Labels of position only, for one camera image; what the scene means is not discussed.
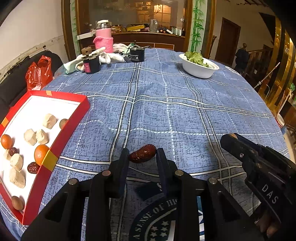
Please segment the person's right hand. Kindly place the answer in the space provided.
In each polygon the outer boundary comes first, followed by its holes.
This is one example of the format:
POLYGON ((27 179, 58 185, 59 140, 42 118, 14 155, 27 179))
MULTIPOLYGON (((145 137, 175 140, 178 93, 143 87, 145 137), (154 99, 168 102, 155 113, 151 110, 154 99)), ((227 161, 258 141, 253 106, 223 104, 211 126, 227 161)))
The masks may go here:
POLYGON ((255 225, 260 229, 261 233, 267 236, 267 238, 271 238, 280 228, 280 223, 274 220, 267 211, 255 222, 255 225))

